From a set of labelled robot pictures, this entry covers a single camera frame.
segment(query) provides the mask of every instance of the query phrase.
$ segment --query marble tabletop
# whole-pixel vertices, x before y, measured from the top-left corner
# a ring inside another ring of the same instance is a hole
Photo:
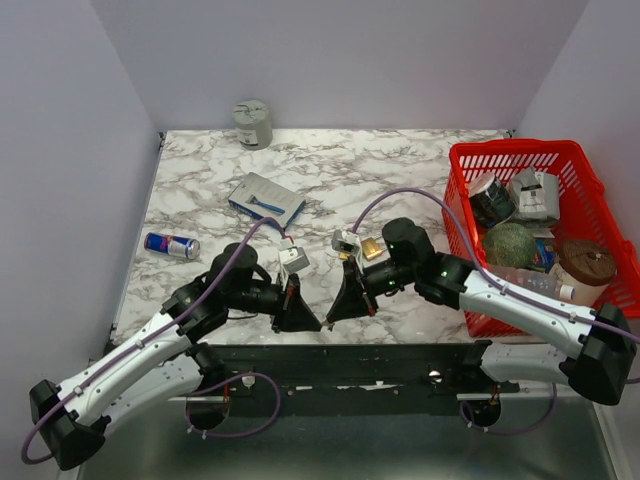
[[[495,130],[285,129],[274,131],[267,149],[253,152],[240,146],[232,130],[169,132],[113,340],[128,338],[176,288],[208,270],[227,244],[243,238],[253,220],[231,208],[227,197],[247,173],[262,175],[307,199],[287,233],[309,256],[310,267],[300,272],[302,295],[323,321],[342,279],[340,261],[330,246],[332,232],[353,225],[372,200],[392,188],[420,187],[443,196],[452,145],[503,137]],[[422,225],[436,250],[449,251],[440,208],[414,194],[382,202],[358,233],[361,238],[379,238],[384,224],[401,216]],[[142,239],[148,232],[196,238],[200,257],[188,262],[147,252]],[[272,276],[278,243],[279,234],[270,227],[260,229],[250,242]],[[230,319],[206,340],[218,344],[471,341],[461,312],[429,304],[411,288],[381,298],[379,304],[375,317],[340,321],[332,331],[275,334],[269,318],[260,315]]]

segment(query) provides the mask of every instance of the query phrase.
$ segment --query gold object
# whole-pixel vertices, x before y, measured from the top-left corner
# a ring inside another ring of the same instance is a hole
[[[380,255],[382,255],[382,252],[382,248],[373,238],[367,238],[366,240],[362,241],[362,253],[364,255],[364,258],[366,258],[367,260],[371,261],[374,258],[379,257]]]

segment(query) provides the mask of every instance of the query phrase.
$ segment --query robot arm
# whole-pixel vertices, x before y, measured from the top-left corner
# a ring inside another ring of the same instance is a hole
[[[187,318],[176,323],[175,319],[218,276],[237,247],[238,244],[228,245],[214,259],[209,272],[177,289],[160,312],[104,358],[58,385],[43,380],[31,389],[34,423],[61,399],[72,397],[40,429],[62,470],[90,458],[100,449],[105,436],[151,403],[226,378],[220,363],[198,341],[224,325],[230,308],[270,315],[276,332],[321,329],[300,294],[297,272],[308,266],[309,261],[302,248],[294,246],[290,239],[284,239],[280,246],[280,271],[275,283],[258,265],[256,251],[246,246],[213,292]],[[151,333],[159,331],[162,333],[145,341]],[[128,350],[132,352],[123,361],[117,361]],[[81,386],[103,370],[91,384]]]
[[[334,234],[334,248],[350,256],[343,262],[344,278],[327,315],[329,323],[373,316],[378,309],[378,295],[394,295],[413,283],[415,291],[429,302],[498,318],[551,345],[486,346],[479,362],[492,379],[565,383],[594,402],[619,403],[635,357],[635,345],[619,335],[571,320],[580,316],[629,331],[618,308],[604,305],[595,312],[491,276],[508,285],[510,292],[533,302],[508,295],[504,289],[488,283],[471,262],[436,253],[424,229],[407,218],[387,223],[382,236],[391,258],[362,268],[357,236],[350,232]],[[544,306],[564,311],[568,318]]]

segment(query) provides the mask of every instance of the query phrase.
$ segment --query wall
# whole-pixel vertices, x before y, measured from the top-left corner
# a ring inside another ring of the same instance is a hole
[[[640,2],[591,0],[518,127],[518,135],[582,144],[622,233],[640,248]],[[640,478],[640,387],[616,409]]]
[[[92,0],[162,128],[514,128],[586,0]]]
[[[4,2],[0,58],[0,477],[40,480],[27,393],[106,341],[158,137],[86,0]]]

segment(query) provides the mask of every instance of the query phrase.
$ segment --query soda can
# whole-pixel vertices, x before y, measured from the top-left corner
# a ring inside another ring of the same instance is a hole
[[[144,248],[150,252],[193,260],[200,254],[200,242],[193,238],[175,237],[161,233],[148,233]]]

